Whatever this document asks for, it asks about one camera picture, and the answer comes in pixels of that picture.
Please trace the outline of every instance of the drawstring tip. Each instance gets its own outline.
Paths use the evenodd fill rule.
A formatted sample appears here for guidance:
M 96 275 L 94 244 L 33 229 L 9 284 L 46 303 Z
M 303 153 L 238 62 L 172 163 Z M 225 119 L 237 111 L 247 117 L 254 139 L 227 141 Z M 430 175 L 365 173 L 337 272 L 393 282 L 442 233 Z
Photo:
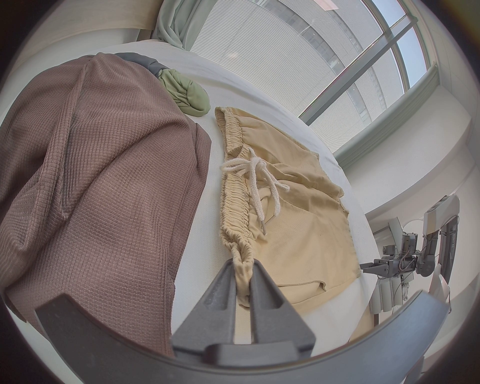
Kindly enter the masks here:
M 265 223 L 264 223 L 264 221 L 263 221 L 263 220 L 260 221 L 260 224 L 262 224 L 262 231 L 264 232 L 264 235 L 266 235 L 266 234 L 267 234 L 267 230 L 266 230 L 266 228 L 265 228 Z

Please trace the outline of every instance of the rolled green cloth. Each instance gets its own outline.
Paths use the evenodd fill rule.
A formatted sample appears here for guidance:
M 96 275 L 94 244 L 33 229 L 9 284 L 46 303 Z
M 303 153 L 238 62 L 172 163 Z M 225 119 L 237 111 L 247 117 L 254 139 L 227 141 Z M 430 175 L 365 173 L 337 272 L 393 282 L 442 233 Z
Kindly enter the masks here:
M 183 113 L 200 117 L 210 110 L 207 92 L 195 81 L 175 69 L 162 69 L 157 77 Z

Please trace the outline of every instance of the mauve waffle fabric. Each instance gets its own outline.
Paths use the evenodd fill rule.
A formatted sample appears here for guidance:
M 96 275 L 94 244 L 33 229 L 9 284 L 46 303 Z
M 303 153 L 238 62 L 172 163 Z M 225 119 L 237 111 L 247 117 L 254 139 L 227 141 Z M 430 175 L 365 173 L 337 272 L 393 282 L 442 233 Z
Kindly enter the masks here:
M 61 293 L 171 354 L 175 276 L 210 138 L 147 69 L 111 54 L 48 69 L 0 127 L 0 288 L 34 310 Z

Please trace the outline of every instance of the drawstring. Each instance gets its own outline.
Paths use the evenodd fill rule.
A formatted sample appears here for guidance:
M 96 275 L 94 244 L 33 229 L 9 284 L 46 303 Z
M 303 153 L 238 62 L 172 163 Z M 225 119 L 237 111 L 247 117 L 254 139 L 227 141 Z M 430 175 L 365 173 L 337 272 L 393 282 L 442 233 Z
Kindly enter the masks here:
M 262 231 L 264 235 L 266 235 L 267 231 L 265 229 L 265 214 L 262 209 L 262 202 L 260 201 L 260 194 L 258 193 L 257 187 L 257 171 L 270 187 L 270 192 L 272 193 L 272 197 L 275 202 L 274 216 L 278 216 L 280 213 L 280 196 L 278 195 L 277 187 L 286 192 L 290 190 L 290 187 L 275 179 L 275 176 L 268 171 L 266 161 L 261 157 L 256 156 L 252 148 L 249 148 L 249 150 L 250 154 L 252 155 L 250 160 L 236 157 L 235 159 L 227 160 L 225 163 L 223 163 L 220 169 L 224 173 L 236 172 L 239 176 L 242 176 L 245 173 L 250 173 L 250 189 L 252 193 L 253 207 L 255 208 L 260 224 L 262 225 Z

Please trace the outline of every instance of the curtain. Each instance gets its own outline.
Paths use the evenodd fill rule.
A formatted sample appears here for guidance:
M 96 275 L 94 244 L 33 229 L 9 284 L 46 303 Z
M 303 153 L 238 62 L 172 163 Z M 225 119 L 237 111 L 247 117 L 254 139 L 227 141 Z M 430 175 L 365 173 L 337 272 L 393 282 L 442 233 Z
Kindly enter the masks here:
M 189 51 L 216 0 L 164 0 L 155 33 L 161 41 Z
M 338 164 L 345 170 L 401 127 L 428 100 L 440 85 L 435 63 L 417 83 L 406 91 L 369 126 L 334 152 Z

